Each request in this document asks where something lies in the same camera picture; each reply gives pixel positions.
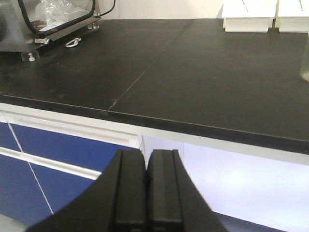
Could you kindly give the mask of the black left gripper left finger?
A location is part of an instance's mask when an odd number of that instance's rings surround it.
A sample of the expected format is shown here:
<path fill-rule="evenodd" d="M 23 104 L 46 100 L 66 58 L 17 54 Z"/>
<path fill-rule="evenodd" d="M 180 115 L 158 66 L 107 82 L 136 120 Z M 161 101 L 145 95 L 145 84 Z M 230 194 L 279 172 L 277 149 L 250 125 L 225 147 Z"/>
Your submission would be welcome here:
<path fill-rule="evenodd" d="M 141 151 L 119 149 L 89 188 L 27 231 L 144 232 L 145 179 L 145 161 Z"/>

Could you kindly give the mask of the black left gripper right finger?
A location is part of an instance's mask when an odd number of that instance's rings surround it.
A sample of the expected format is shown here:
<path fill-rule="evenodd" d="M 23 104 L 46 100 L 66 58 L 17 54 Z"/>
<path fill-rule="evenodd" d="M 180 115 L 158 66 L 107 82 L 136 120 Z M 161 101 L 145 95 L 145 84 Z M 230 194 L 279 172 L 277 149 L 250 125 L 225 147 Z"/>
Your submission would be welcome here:
<path fill-rule="evenodd" d="M 148 167 L 147 207 L 152 232 L 225 232 L 189 177 L 177 150 L 154 150 Z"/>

